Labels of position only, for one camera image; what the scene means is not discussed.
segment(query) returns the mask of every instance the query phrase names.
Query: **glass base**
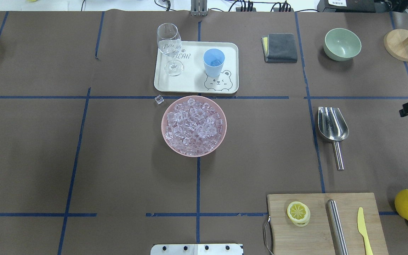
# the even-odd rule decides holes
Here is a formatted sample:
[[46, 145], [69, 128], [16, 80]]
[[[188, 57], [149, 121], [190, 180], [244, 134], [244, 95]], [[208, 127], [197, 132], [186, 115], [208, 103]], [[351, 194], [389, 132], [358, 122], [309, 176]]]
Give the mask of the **glass base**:
[[170, 60], [165, 65], [165, 71], [170, 76], [177, 76], [183, 71], [183, 64], [178, 60]]

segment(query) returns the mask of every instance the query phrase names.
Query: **wooden stand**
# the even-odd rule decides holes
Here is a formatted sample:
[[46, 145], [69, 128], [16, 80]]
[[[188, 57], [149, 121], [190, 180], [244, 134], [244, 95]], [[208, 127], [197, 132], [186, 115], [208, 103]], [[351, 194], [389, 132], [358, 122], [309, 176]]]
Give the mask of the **wooden stand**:
[[384, 37], [384, 46], [393, 57], [408, 62], [408, 30], [395, 29]]

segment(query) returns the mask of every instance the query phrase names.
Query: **bowl of ice cubes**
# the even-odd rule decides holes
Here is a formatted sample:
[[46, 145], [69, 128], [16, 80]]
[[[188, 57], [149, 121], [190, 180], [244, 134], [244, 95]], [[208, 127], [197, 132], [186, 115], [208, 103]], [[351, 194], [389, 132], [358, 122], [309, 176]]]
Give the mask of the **bowl of ice cubes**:
[[202, 157], [218, 148], [226, 135], [226, 116], [207, 97], [182, 97], [172, 103], [161, 120], [166, 144], [180, 155]]

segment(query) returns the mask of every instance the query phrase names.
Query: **yellow knife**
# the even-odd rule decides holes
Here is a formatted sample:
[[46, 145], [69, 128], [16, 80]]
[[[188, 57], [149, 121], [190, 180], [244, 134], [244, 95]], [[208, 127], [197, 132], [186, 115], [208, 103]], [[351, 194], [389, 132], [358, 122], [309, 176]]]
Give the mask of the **yellow knife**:
[[364, 224], [363, 208], [358, 208], [357, 216], [358, 232], [363, 236], [364, 240], [364, 250], [366, 250], [366, 255], [373, 255], [371, 250], [371, 245], [369, 244], [368, 232], [366, 231], [366, 224]]

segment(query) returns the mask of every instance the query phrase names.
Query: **cutting board handle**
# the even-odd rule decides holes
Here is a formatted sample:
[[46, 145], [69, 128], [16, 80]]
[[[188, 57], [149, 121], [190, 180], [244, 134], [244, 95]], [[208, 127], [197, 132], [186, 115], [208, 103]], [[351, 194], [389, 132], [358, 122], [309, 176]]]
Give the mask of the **cutting board handle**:
[[268, 216], [267, 222], [264, 225], [264, 245], [267, 248], [267, 250], [270, 252], [270, 255], [274, 255], [273, 252], [270, 250], [270, 248], [267, 245], [267, 225], [270, 224], [270, 215]]

